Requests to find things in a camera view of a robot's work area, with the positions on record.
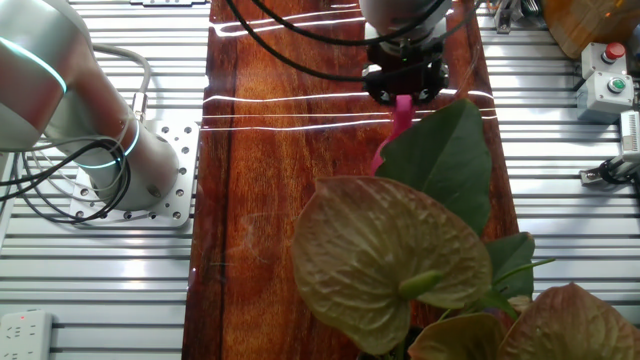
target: mounting plate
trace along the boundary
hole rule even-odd
[[[158,204],[143,211],[112,210],[104,219],[95,219],[78,227],[91,228],[178,228],[183,226],[191,213],[191,194],[195,183],[196,157],[200,127],[196,123],[176,125],[169,121],[146,121],[147,129],[163,137],[178,156],[178,177],[169,194]],[[104,206],[92,190],[89,175],[78,170],[73,195],[87,201],[72,199],[70,214],[89,216]]]
[[[205,0],[131,0],[131,5],[142,6],[191,6],[193,4],[204,4]]]

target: blue light ring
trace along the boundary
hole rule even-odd
[[[134,120],[136,122],[136,136],[133,139],[133,142],[131,143],[131,146],[129,146],[129,148],[127,149],[127,151],[124,152],[124,156],[128,156],[131,151],[133,151],[133,148],[136,146],[136,144],[138,143],[138,138],[140,137],[140,123],[138,123],[137,120]],[[116,161],[113,160],[110,163],[106,163],[104,165],[82,165],[80,163],[77,163],[79,166],[85,168],[85,169],[103,169],[106,167],[109,167],[111,165],[115,165]]]
[[[64,81],[62,76],[60,76],[60,74],[54,68],[52,68],[49,64],[47,64],[44,60],[40,59],[36,54],[32,53],[31,51],[23,48],[22,46],[12,41],[9,41],[3,37],[0,37],[0,43],[2,43],[4,46],[9,48],[9,50],[16,52],[18,54],[24,55],[29,59],[31,59],[32,61],[34,61],[36,64],[40,65],[43,69],[49,72],[60,83],[60,86],[62,87],[62,92],[63,93],[67,92],[67,83]]]

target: wooden table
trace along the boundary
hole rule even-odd
[[[265,16],[236,0],[249,20]],[[363,38],[356,0],[269,0],[290,21],[326,36]],[[454,2],[451,28],[472,9]],[[319,323],[298,295],[289,247],[314,179],[363,175],[391,130],[388,108],[361,84],[325,81],[271,57],[213,0],[201,132],[185,360],[352,360],[358,351]],[[364,48],[334,47],[253,22],[293,60],[329,73],[359,75]],[[483,239],[518,231],[477,22],[446,42],[450,89],[419,114],[468,97],[483,111],[493,157],[492,214]],[[417,309],[415,321],[428,321]]]

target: anthurium plant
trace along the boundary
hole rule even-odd
[[[461,100],[387,144],[375,177],[317,181],[292,244],[311,312],[369,359],[640,359],[640,332],[579,286],[532,302],[533,268],[553,259],[532,263],[530,234],[480,241],[491,208],[482,129]],[[417,338],[412,301],[443,309]]]

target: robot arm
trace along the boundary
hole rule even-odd
[[[414,103],[433,100],[449,85],[448,68],[442,59],[444,44],[434,39],[446,33],[445,16],[452,0],[360,0],[360,6],[367,20],[367,39],[393,33],[433,10],[407,34],[370,46],[367,55],[371,65],[363,72],[365,89],[380,104],[394,105],[398,95],[410,95]],[[412,70],[398,76],[383,76],[408,67]]]
[[[432,6],[434,13],[422,25],[403,35],[393,43],[383,43],[385,51],[400,56],[400,46],[420,47],[432,38],[436,26],[451,9],[452,0],[360,0],[362,14],[367,21],[365,37],[376,38],[388,35],[413,23],[417,16],[424,14]]]
[[[116,207],[142,210],[173,187],[173,148],[136,120],[98,66],[89,31],[65,0],[0,0],[0,147],[29,151],[45,134],[52,141],[108,136],[121,139],[131,184]],[[69,155],[87,145],[59,146]],[[92,150],[76,162],[96,188],[119,175],[113,157]],[[115,187],[101,191],[105,200]]]

